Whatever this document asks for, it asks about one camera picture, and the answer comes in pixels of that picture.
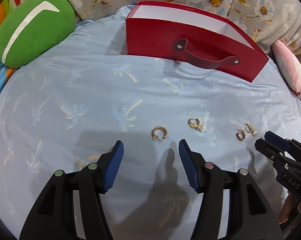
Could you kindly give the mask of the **right hand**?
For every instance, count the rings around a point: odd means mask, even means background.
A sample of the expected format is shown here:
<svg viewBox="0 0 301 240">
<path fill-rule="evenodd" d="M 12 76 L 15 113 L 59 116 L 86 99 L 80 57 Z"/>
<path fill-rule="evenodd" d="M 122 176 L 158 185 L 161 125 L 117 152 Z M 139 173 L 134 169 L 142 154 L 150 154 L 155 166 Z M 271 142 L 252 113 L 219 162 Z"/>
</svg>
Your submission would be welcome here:
<svg viewBox="0 0 301 240">
<path fill-rule="evenodd" d="M 289 215 L 293 210 L 294 199 L 295 199 L 295 196 L 291 192 L 288 192 L 288 196 L 287 196 L 287 198 L 284 202 L 284 205 L 279 213 L 279 217 L 278 217 L 279 224 L 283 224 L 288 220 Z M 301 214 L 301 202 L 298 204 L 297 210 Z"/>
</svg>

